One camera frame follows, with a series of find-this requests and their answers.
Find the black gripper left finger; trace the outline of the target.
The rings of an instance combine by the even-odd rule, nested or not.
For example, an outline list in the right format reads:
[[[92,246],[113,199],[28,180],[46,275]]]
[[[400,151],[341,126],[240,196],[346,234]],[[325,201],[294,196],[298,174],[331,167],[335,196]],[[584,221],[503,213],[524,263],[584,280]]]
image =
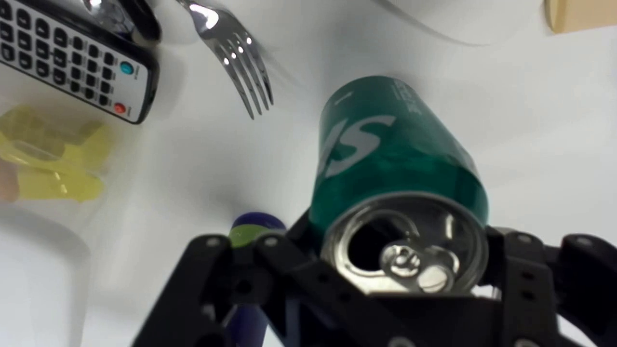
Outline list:
[[[304,253],[304,223],[254,244],[256,278],[227,236],[190,240],[131,347],[233,347],[231,311],[256,305],[283,347],[412,347],[391,311]]]

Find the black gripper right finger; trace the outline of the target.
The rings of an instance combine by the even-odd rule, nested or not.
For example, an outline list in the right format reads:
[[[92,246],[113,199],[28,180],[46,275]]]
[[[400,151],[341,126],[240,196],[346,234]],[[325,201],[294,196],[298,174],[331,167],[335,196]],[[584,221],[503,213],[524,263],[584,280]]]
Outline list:
[[[449,323],[458,347],[578,347],[557,329],[562,317],[597,347],[617,347],[617,248],[570,234],[559,248],[514,230],[485,230],[481,284],[497,302],[464,300]]]

